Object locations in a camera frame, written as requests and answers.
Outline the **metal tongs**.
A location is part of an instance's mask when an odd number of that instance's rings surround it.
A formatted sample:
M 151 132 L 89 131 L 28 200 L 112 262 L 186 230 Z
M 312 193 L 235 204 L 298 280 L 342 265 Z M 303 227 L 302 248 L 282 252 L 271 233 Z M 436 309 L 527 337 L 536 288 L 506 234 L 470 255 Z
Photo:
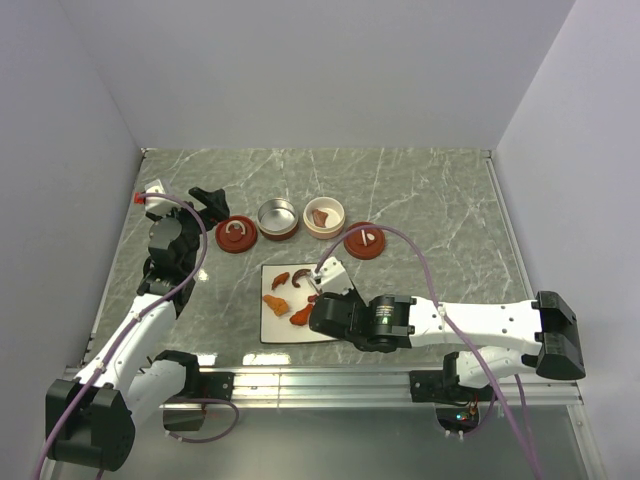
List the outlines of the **metal tongs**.
M 322 286 L 321 286 L 321 283 L 320 283 L 319 279 L 310 278 L 309 279 L 309 284 L 314 289 L 314 291 L 315 291 L 315 293 L 317 295 L 321 295 L 322 294 Z

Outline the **dark red curved sausage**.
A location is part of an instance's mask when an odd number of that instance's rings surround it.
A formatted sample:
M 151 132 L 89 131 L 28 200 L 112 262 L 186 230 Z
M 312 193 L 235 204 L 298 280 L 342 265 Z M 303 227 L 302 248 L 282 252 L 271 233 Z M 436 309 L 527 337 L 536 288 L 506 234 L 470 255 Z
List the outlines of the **dark red curved sausage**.
M 291 283 L 292 283 L 293 287 L 294 288 L 300 288 L 301 287 L 301 285 L 300 285 L 301 279 L 304 278 L 304 277 L 308 277 L 310 275 L 310 273 L 311 273 L 310 269 L 299 269 L 299 270 L 297 270 L 293 274 L 293 276 L 291 278 Z

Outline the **brown meat slice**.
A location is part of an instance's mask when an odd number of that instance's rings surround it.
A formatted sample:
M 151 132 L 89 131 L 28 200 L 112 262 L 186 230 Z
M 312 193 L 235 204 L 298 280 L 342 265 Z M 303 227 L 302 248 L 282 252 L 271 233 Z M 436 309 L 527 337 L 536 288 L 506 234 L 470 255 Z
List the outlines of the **brown meat slice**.
M 312 219 L 313 219 L 313 223 L 316 227 L 318 228 L 325 228 L 326 227 L 326 223 L 327 223 L 327 219 L 328 219 L 328 213 L 326 211 L 323 211 L 321 209 L 313 209 L 312 210 Z

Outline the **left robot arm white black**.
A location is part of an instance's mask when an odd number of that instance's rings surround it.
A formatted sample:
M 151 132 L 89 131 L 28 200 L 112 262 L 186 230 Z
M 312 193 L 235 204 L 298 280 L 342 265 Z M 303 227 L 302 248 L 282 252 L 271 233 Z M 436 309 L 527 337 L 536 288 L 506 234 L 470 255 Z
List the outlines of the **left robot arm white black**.
M 148 368 L 151 348 L 177 321 L 207 254 L 207 234 L 229 219 L 224 190 L 193 187 L 196 210 L 165 192 L 161 182 L 134 196 L 153 224 L 143 278 L 127 315 L 102 350 L 71 380 L 55 380 L 45 397 L 46 460 L 116 471 L 127 459 L 139 427 L 168 401 L 206 404 L 204 376 L 194 354 L 164 351 Z

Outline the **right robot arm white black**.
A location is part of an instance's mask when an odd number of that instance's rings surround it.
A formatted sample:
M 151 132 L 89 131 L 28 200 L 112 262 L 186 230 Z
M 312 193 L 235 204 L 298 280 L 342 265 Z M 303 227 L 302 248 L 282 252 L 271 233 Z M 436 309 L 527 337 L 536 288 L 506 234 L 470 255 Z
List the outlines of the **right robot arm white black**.
M 455 366 L 440 377 L 442 391 L 455 400 L 488 386 L 492 378 L 528 370 L 558 381 L 586 376 L 577 316 L 553 291 L 516 303 L 440 305 L 390 294 L 364 302 L 356 290 L 323 293 L 311 310 L 309 326 L 365 352 L 464 346 Z

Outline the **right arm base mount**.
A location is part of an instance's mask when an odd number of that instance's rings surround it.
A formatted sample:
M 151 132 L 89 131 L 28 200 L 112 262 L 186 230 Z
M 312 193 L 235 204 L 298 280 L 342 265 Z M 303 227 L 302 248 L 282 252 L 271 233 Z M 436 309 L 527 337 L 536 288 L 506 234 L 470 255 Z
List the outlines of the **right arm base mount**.
M 458 352 L 444 357 L 440 370 L 412 370 L 409 372 L 410 395 L 413 403 L 436 403 L 463 407 L 475 401 L 494 398 L 491 386 L 465 387 L 460 384 L 456 362 Z

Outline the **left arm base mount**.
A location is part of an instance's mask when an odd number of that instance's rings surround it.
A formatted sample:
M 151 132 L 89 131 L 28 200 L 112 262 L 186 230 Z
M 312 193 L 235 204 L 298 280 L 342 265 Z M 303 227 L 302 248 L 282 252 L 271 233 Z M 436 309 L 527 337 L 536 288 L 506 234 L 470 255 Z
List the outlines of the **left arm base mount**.
M 173 399 L 205 399 L 231 401 L 235 374 L 228 371 L 202 371 L 195 354 L 165 350 L 156 360 L 170 360 L 186 368 L 186 384 Z M 168 409 L 163 412 L 163 425 L 171 434 L 198 432 L 205 423 L 207 405 L 191 410 Z

